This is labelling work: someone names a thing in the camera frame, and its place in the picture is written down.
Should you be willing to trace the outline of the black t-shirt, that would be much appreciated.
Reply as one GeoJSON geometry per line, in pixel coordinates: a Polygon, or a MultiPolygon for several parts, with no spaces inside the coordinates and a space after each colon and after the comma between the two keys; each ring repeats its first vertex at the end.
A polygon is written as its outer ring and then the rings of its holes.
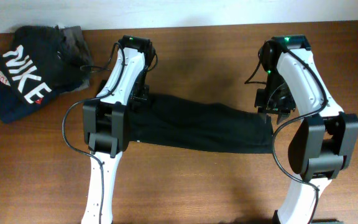
{"type": "Polygon", "coordinates": [[[269,119],[221,103],[151,94],[129,112],[130,140],[207,152],[270,154],[269,119]]]}

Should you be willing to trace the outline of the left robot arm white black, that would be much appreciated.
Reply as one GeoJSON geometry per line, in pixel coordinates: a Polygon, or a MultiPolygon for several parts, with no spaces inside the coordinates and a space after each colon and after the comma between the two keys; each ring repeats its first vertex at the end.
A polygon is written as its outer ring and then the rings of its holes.
{"type": "Polygon", "coordinates": [[[150,39],[124,35],[116,64],[94,101],[83,105],[84,139],[91,175],[82,223],[112,223],[112,198],[119,161],[129,145],[129,112],[147,102],[147,73],[157,54],[150,39]]]}

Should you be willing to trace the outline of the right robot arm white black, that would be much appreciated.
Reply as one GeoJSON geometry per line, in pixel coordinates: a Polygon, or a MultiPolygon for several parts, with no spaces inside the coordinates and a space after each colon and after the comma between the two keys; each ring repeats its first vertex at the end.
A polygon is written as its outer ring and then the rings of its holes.
{"type": "Polygon", "coordinates": [[[288,146],[290,178],[287,196],[274,211],[273,223],[313,223],[319,198],[340,171],[350,165],[358,137],[358,117],[336,103],[314,63],[303,35],[275,36],[258,51],[267,72],[265,88],[257,90],[254,106],[260,114],[278,116],[272,137],[300,122],[288,146]]]}

